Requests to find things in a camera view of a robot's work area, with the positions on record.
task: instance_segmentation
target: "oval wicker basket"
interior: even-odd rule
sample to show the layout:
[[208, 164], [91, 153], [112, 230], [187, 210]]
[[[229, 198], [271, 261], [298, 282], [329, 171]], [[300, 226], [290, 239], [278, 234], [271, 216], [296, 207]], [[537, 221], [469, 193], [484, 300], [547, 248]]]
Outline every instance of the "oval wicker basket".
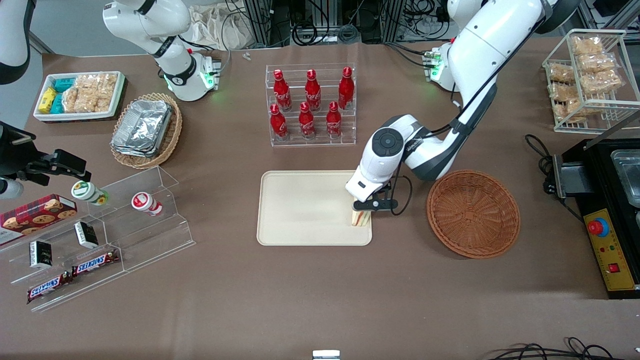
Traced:
[[[180, 114], [180, 109], [178, 108], [178, 104], [176, 104], [175, 100], [173, 100], [169, 95], [166, 94], [147, 94], [142, 95], [136, 100], [162, 100], [171, 105], [173, 110], [169, 119], [169, 125], [167, 126], [166, 132], [164, 133], [162, 144], [160, 145], [159, 154], [157, 156], [153, 158], [143, 158], [141, 156], [125, 155], [120, 154], [119, 152], [115, 151], [114, 148], [111, 148], [111, 153], [119, 163], [121, 163], [122, 165], [127, 165], [128, 167], [144, 170], [164, 163], [169, 158], [169, 156], [171, 156], [171, 153], [175, 149], [175, 146], [178, 144], [178, 138], [180, 137], [180, 131], [182, 130], [182, 114]], [[129, 105], [127, 105], [127, 107], [121, 112], [120, 117], [118, 117], [118, 122], [116, 123], [116, 126], [113, 130], [113, 134], [118, 131], [118, 127], [122, 123], [122, 118], [124, 117], [124, 114], [127, 113], [127, 110], [131, 107], [131, 104], [133, 104], [133, 101], [130, 102]]]
[[518, 238], [520, 211], [500, 182], [473, 170], [451, 172], [427, 197], [427, 217], [451, 250], [473, 259], [505, 253]]

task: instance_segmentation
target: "aluminum foil container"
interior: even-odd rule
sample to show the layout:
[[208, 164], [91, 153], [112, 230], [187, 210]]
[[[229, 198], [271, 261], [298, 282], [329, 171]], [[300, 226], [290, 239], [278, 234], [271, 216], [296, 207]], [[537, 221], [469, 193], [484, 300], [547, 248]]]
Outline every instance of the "aluminum foil container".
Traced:
[[171, 106], [164, 101], [134, 101], [111, 139], [111, 146], [121, 154], [157, 155], [171, 117]]

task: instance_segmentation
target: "white bottle with red label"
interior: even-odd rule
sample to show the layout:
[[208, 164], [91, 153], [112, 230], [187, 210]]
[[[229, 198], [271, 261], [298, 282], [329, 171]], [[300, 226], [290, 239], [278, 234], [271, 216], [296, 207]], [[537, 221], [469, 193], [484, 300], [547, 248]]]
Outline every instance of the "white bottle with red label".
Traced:
[[300, 104], [300, 115], [298, 117], [300, 122], [300, 131], [302, 131], [302, 137], [306, 140], [313, 140], [316, 137], [316, 127], [314, 126], [314, 115], [309, 111], [309, 104], [303, 101]]
[[162, 203], [156, 201], [151, 194], [146, 192], [139, 192], [133, 195], [131, 206], [136, 210], [148, 213], [152, 217], [162, 212]]
[[305, 85], [305, 93], [307, 94], [307, 102], [309, 110], [320, 110], [320, 84], [316, 79], [316, 71], [314, 69], [307, 71], [307, 84]]
[[275, 84], [273, 84], [273, 93], [276, 96], [276, 101], [282, 111], [291, 110], [291, 91], [289, 90], [289, 84], [284, 79], [282, 70], [276, 69], [273, 71], [273, 78]]
[[287, 141], [289, 139], [287, 121], [284, 115], [280, 113], [280, 108], [277, 104], [272, 104], [269, 111], [271, 112], [271, 128], [273, 129], [276, 141]]
[[329, 139], [337, 139], [342, 135], [342, 116], [338, 112], [338, 103], [329, 103], [329, 112], [326, 114], [326, 133]]

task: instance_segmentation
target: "brown table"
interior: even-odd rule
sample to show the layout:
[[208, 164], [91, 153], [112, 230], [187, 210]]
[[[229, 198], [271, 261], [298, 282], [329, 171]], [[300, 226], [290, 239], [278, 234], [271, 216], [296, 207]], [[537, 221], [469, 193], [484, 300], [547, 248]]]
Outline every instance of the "brown table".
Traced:
[[[0, 264], [0, 357], [280, 360], [337, 348], [349, 360], [480, 359], [514, 343], [564, 348], [565, 336], [636, 357], [640, 303], [604, 300], [584, 225], [542, 192], [538, 155], [523, 139], [534, 133], [563, 152], [582, 138], [550, 125], [540, 64], [557, 41], [530, 40], [504, 68], [498, 96], [453, 165], [491, 174], [518, 201], [522, 230], [505, 255], [470, 260], [444, 247], [425, 216], [431, 183], [412, 175], [417, 189], [407, 212], [376, 214], [365, 247], [258, 244], [263, 173], [354, 169], [368, 137], [389, 117], [411, 113], [434, 129], [456, 109], [449, 93], [381, 45], [250, 51], [251, 62], [234, 53], [218, 92], [179, 103], [184, 128], [163, 165], [180, 181], [177, 204], [197, 245], [44, 314], [29, 312], [24, 289], [8, 284]], [[358, 143], [273, 150], [265, 65], [332, 61], [358, 64]], [[122, 71], [125, 103], [168, 92], [151, 56], [44, 56], [45, 74], [91, 70]], [[135, 173], [109, 151], [113, 122], [29, 119], [27, 129], [40, 150], [60, 147], [86, 159], [99, 186]], [[27, 184], [20, 201], [2, 208], [66, 194], [72, 182], [59, 176], [48, 188]], [[162, 286], [150, 285], [158, 279]]]

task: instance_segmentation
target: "white bottle with green label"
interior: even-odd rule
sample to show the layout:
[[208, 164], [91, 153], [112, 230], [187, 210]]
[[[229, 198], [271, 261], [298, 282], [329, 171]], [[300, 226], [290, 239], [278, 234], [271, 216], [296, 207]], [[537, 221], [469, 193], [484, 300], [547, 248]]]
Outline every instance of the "white bottle with green label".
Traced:
[[71, 195], [78, 200], [90, 202], [96, 206], [105, 205], [109, 200], [109, 194], [106, 191], [86, 181], [75, 183], [74, 187], [71, 188]]

